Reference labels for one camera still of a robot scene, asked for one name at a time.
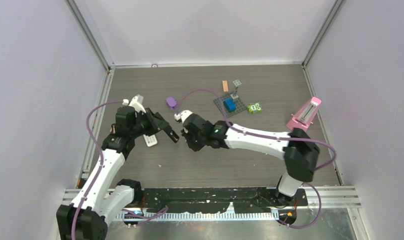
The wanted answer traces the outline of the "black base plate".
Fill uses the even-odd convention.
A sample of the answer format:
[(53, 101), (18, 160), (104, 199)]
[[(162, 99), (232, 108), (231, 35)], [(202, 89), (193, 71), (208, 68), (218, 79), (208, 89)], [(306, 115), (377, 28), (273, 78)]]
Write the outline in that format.
[(271, 208), (305, 207), (305, 190), (297, 190), (293, 200), (276, 197), (275, 188), (208, 187), (208, 188), (146, 188), (145, 207), (151, 213), (167, 208), (167, 213), (224, 213), (232, 206), (237, 214), (268, 213)]

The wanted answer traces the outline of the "grey lego baseplate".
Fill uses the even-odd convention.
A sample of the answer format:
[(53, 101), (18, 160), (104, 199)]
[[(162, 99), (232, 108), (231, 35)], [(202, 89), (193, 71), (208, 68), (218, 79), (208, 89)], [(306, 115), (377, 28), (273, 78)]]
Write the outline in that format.
[(213, 100), (220, 112), (227, 118), (247, 110), (247, 105), (234, 91), (225, 93)]

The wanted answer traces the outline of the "blue lego brick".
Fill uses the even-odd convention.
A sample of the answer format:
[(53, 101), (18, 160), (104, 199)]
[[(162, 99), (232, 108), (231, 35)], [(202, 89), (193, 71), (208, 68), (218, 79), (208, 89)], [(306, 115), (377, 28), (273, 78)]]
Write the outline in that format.
[(236, 105), (232, 98), (226, 99), (223, 104), (228, 113), (232, 113), (236, 110)]

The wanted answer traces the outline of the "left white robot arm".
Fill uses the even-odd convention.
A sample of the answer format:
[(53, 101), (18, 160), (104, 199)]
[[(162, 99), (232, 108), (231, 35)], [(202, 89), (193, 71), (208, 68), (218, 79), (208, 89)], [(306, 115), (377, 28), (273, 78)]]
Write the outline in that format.
[(177, 143), (178, 135), (158, 113), (137, 104), (118, 108), (109, 135), (96, 148), (99, 160), (80, 192), (69, 204), (62, 204), (56, 218), (63, 240), (104, 240), (108, 227), (122, 209), (137, 207), (143, 194), (138, 181), (124, 179), (112, 193), (110, 184), (135, 146), (136, 138), (164, 131)]

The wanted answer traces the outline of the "beige remote control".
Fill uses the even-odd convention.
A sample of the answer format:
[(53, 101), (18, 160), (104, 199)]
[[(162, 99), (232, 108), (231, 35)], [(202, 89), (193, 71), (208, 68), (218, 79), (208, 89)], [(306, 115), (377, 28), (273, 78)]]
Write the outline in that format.
[(144, 134), (143, 137), (144, 137), (144, 140), (145, 140), (145, 143), (146, 143), (147, 147), (153, 147), (158, 143), (155, 134), (153, 134), (153, 135), (145, 135)]

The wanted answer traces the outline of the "grey lego tower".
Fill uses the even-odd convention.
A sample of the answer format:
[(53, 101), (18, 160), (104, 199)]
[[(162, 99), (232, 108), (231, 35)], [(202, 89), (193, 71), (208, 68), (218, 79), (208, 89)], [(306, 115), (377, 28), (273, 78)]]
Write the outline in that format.
[(234, 84), (234, 90), (233, 92), (230, 94), (231, 98), (234, 99), (238, 99), (239, 96), (237, 94), (239, 87), (242, 85), (241, 81), (239, 79), (236, 79), (233, 81)]

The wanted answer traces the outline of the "orange wooden block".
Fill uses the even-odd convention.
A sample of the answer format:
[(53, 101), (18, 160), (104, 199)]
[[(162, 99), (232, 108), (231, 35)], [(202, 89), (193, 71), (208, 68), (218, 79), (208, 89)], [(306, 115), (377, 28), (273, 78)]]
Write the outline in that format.
[(228, 81), (227, 80), (223, 80), (222, 81), (222, 89), (224, 93), (228, 93), (229, 92), (229, 86), (228, 86)]

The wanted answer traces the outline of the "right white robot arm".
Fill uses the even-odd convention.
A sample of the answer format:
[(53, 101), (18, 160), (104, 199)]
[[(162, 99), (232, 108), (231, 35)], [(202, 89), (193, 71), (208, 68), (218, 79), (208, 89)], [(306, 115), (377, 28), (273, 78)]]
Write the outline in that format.
[(189, 110), (176, 113), (174, 119), (182, 124), (182, 136), (195, 152), (205, 146), (244, 149), (283, 160), (286, 172), (280, 177), (273, 197), (279, 205), (292, 203), (298, 188), (313, 180), (320, 149), (300, 128), (268, 132), (223, 120), (211, 123)]

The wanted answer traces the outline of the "green owl toy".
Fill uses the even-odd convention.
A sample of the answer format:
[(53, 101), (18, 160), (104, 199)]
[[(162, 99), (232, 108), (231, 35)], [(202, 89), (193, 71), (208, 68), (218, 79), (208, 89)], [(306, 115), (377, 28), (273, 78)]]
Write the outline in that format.
[(247, 106), (247, 110), (250, 114), (261, 113), (263, 111), (262, 105), (259, 102), (251, 103)]

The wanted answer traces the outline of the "purple plastic toy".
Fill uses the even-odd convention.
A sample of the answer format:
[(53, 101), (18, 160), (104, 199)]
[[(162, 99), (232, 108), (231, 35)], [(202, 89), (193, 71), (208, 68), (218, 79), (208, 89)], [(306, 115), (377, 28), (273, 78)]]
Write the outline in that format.
[(178, 104), (174, 97), (167, 97), (166, 103), (167, 103), (169, 109), (171, 109), (171, 110), (175, 110), (177, 107), (177, 104)]

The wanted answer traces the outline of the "pink metronome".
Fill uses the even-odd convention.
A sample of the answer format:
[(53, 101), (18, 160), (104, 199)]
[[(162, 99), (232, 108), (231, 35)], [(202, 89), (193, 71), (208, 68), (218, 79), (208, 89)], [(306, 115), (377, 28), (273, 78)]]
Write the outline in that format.
[(322, 101), (319, 98), (312, 97), (296, 113), (291, 115), (286, 127), (290, 131), (294, 128), (299, 128), (304, 132), (307, 132), (319, 110), (321, 102)]

